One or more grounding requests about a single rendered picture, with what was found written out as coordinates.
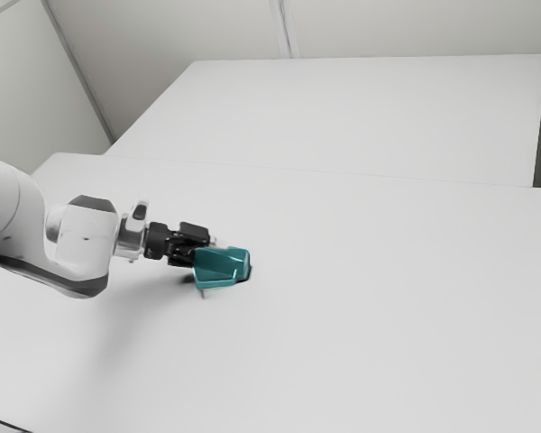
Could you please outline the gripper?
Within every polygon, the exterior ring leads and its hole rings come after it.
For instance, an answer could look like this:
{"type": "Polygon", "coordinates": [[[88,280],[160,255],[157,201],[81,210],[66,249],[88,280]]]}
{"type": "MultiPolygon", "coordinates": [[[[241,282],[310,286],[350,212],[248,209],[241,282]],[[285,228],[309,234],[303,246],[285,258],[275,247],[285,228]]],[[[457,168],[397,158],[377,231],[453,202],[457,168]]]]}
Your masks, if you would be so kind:
{"type": "Polygon", "coordinates": [[[166,224],[150,222],[146,231],[144,257],[159,261],[166,251],[169,266],[192,268],[196,246],[217,246],[217,239],[204,226],[180,222],[179,228],[172,233],[166,224]],[[183,244],[167,245],[171,237],[183,244]]]}

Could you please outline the teal faceted mug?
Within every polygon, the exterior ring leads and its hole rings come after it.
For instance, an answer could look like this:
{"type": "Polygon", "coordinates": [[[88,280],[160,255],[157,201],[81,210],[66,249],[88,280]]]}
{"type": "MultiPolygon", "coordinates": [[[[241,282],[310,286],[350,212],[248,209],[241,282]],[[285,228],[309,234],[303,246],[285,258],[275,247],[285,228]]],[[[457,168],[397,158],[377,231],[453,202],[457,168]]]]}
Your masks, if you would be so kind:
{"type": "Polygon", "coordinates": [[[251,255],[237,247],[201,247],[194,253],[193,274],[199,290],[212,290],[247,281],[251,255]]]}

